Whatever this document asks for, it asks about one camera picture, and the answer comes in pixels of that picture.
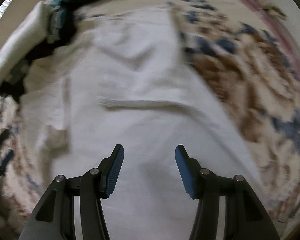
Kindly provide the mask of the white t-shirt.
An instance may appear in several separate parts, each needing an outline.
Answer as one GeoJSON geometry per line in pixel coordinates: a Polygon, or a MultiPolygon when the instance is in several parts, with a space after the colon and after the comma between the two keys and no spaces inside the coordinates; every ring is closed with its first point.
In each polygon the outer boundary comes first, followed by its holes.
{"type": "Polygon", "coordinates": [[[261,178],[237,129],[186,65],[167,7],[81,22],[73,42],[35,61],[21,114],[34,177],[43,187],[125,156],[103,202],[111,239],[187,239],[197,203],[185,192],[177,145],[215,174],[261,178]]]}

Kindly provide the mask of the dark folded clothes stack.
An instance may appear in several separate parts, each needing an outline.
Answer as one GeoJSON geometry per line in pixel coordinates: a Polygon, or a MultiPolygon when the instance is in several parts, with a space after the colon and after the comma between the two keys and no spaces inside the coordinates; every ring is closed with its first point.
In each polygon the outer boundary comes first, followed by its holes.
{"type": "Polygon", "coordinates": [[[53,51],[70,43],[76,33],[74,15],[63,7],[52,9],[47,37],[30,50],[9,72],[0,84],[0,96],[11,96],[15,102],[25,94],[23,80],[33,61],[52,55],[53,51]]]}

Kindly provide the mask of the floral bed blanket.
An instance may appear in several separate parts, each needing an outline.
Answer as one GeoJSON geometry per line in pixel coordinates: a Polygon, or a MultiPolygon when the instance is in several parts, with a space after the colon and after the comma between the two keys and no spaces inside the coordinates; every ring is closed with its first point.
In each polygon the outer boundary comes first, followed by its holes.
{"type": "MultiPolygon", "coordinates": [[[[73,42],[83,21],[147,7],[171,11],[184,62],[237,129],[261,178],[261,192],[254,191],[278,233],[287,235],[300,224],[300,81],[291,53],[241,0],[104,0],[78,10],[77,31],[62,47],[73,42]]],[[[0,179],[0,198],[17,232],[47,188],[34,177],[21,99],[0,96],[0,129],[11,130],[0,158],[15,151],[0,179]]]]}

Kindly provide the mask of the folded white garment on stack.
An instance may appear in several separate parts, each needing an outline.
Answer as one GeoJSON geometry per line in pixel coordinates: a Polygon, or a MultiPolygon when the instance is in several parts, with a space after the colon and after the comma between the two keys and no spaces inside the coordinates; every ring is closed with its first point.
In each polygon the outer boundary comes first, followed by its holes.
{"type": "Polygon", "coordinates": [[[0,49],[0,84],[11,69],[47,37],[52,7],[38,2],[0,49]]]}

